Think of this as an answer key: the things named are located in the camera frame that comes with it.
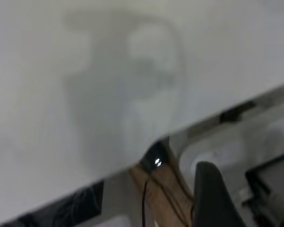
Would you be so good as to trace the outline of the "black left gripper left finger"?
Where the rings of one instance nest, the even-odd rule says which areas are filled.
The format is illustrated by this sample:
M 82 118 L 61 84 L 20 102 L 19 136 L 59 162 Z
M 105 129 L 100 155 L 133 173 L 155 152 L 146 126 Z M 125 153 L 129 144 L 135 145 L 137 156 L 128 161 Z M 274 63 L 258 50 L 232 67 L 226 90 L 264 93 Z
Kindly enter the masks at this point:
M 196 227 L 244 227 L 218 168 L 210 162 L 199 162 L 195 172 Z

